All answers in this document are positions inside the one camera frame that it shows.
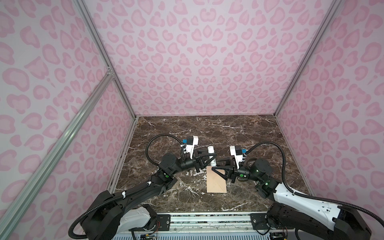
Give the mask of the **peach paper envelope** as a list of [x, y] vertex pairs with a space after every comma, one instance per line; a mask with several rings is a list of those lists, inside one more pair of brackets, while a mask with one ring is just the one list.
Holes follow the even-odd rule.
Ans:
[[215, 173], [211, 166], [207, 167], [207, 193], [227, 193], [226, 181]]

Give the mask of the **corner aluminium post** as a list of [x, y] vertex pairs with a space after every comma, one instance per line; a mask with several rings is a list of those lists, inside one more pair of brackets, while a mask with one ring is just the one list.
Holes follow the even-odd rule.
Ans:
[[313, 39], [311, 40], [309, 47], [307, 51], [305, 52], [296, 72], [294, 73], [291, 82], [289, 83], [286, 91], [284, 92], [284, 95], [274, 113], [275, 119], [278, 119], [278, 115], [283, 111], [283, 107], [285, 103], [288, 101], [289, 96], [294, 90], [295, 85], [300, 80], [300, 77], [302, 76], [305, 68], [307, 67], [308, 63], [310, 62], [312, 56], [315, 54], [315, 51], [317, 47], [319, 46], [320, 42], [322, 41], [322, 38], [327, 33], [328, 29], [330, 28], [332, 22], [339, 14], [339, 11], [343, 7], [345, 1], [342, 0], [334, 0], [331, 2], [331, 5], [329, 9], [327, 10], [324, 19], [322, 20], [321, 24], [318, 27], [318, 30], [316, 31]]
[[91, 38], [92, 38], [97, 50], [99, 51], [100, 56], [101, 56], [101, 58], [105, 64], [105, 66], [107, 67], [109, 72], [113, 75], [113, 80], [114, 80], [114, 82], [118, 88], [118, 92], [121, 95], [125, 106], [127, 107], [131, 117], [135, 120], [137, 118], [137, 116], [134, 113], [134, 110], [132, 108], [131, 103], [129, 102], [128, 96], [127, 96], [127, 94], [123, 88], [123, 85], [120, 81], [120, 78], [118, 77], [118, 75], [115, 71], [115, 68], [114, 68], [114, 66], [111, 62], [111, 59], [107, 53], [107, 49], [106, 49], [106, 47], [105, 47], [105, 45], [101, 39], [101, 36], [100, 36], [100, 34], [96, 28], [96, 25], [92, 19], [92, 16], [88, 10], [86, 2], [83, 0], [73, 0], [73, 3], [75, 5], [77, 11], [79, 12], [81, 18], [83, 19], [85, 26], [88, 29], [88, 31], [91, 35]]

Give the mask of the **left corner aluminium post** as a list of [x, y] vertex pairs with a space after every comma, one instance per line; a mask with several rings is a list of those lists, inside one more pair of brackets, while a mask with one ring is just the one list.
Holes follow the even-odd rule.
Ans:
[[120, 81], [120, 78], [118, 77], [118, 75], [115, 71], [115, 68], [114, 68], [114, 66], [111, 62], [111, 59], [107, 53], [107, 49], [106, 49], [106, 47], [105, 47], [105, 45], [101, 39], [101, 36], [100, 36], [100, 34], [96, 28], [96, 25], [92, 19], [92, 16], [88, 10], [86, 2], [83, 0], [73, 0], [73, 3], [75, 5], [77, 11], [79, 12], [81, 18], [83, 19], [85, 26], [88, 29], [88, 31], [91, 35], [91, 38], [92, 38], [97, 50], [99, 51], [100, 56], [101, 56], [101, 58], [105, 64], [105, 66], [107, 67], [109, 72], [113, 75], [113, 80], [114, 80], [114, 82], [118, 88], [118, 92], [121, 95], [125, 106], [127, 107], [131, 117], [135, 120], [137, 118], [137, 116], [134, 113], [134, 110], [132, 108], [131, 103], [129, 102], [128, 96], [127, 96], [127, 94], [123, 88], [123, 85]]

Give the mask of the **left diagonal aluminium strut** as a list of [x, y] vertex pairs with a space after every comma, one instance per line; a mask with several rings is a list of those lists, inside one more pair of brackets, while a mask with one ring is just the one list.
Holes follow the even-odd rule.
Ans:
[[10, 205], [1, 219], [1, 239], [7, 240], [27, 212], [28, 208], [38, 195], [39, 191], [48, 180], [59, 160], [63, 157], [66, 150], [80, 131], [95, 105], [100, 100], [104, 91], [114, 80], [115, 74], [107, 72], [102, 81], [98, 84], [83, 106], [79, 109], [76, 116], [70, 122], [61, 137], [51, 148], [47, 156], [43, 159], [37, 170], [27, 181], [21, 192]]

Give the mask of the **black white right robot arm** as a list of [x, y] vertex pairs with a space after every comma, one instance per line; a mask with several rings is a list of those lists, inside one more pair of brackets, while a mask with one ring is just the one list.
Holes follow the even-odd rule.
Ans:
[[264, 159], [254, 159], [251, 166], [233, 164], [213, 167], [225, 180], [245, 179], [256, 183], [263, 199], [274, 203], [262, 222], [270, 228], [293, 228], [323, 240], [369, 240], [372, 232], [356, 209], [330, 201], [294, 195], [272, 177], [273, 168]]

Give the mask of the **white glue stick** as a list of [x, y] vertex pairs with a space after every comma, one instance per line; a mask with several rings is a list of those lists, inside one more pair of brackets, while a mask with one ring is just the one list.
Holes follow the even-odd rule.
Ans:
[[208, 146], [208, 153], [209, 153], [209, 158], [210, 158], [210, 160], [209, 160], [210, 166], [216, 167], [217, 166], [216, 153], [215, 153], [213, 146]]

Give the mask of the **right corner aluminium post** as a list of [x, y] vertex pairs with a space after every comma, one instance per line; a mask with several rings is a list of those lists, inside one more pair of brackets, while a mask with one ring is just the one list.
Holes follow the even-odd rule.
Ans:
[[339, 14], [339, 11], [343, 7], [345, 1], [342, 0], [334, 0], [331, 2], [331, 5], [329, 9], [327, 10], [324, 19], [322, 20], [321, 24], [318, 27], [318, 30], [316, 31], [313, 39], [311, 40], [309, 47], [307, 51], [305, 52], [296, 72], [294, 73], [291, 82], [289, 83], [286, 91], [284, 92], [284, 95], [274, 113], [275, 119], [278, 119], [278, 115], [283, 111], [283, 107], [285, 103], [288, 101], [289, 96], [294, 90], [295, 85], [300, 80], [300, 77], [302, 76], [305, 68], [307, 67], [308, 63], [310, 62], [312, 56], [315, 54], [315, 51], [317, 47], [319, 46], [320, 42], [322, 41], [322, 38], [327, 33], [328, 29], [330, 28], [332, 22]]

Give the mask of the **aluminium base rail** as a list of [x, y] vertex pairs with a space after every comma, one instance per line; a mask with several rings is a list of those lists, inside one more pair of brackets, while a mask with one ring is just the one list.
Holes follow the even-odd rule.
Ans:
[[164, 235], [207, 235], [213, 236], [219, 233], [221, 236], [227, 233], [232, 236], [235, 233], [261, 231], [266, 233], [268, 226], [262, 224], [266, 212], [217, 212], [217, 213], [170, 213], [157, 214], [149, 206], [130, 210], [122, 217], [115, 214], [104, 216], [107, 223], [96, 220], [96, 223], [88, 223], [87, 216], [81, 224], [88, 240], [111, 240], [116, 234], [126, 234], [133, 230], [143, 233], [155, 230]]

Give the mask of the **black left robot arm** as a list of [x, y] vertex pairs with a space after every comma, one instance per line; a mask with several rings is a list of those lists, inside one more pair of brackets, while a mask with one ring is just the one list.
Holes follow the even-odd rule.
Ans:
[[101, 192], [91, 206], [68, 230], [72, 239], [111, 240], [118, 232], [121, 219], [131, 209], [146, 200], [162, 195], [178, 181], [175, 174], [190, 169], [205, 169], [216, 158], [214, 153], [195, 150], [192, 157], [178, 158], [172, 153], [162, 157], [158, 171], [149, 179], [128, 190], [111, 194]]

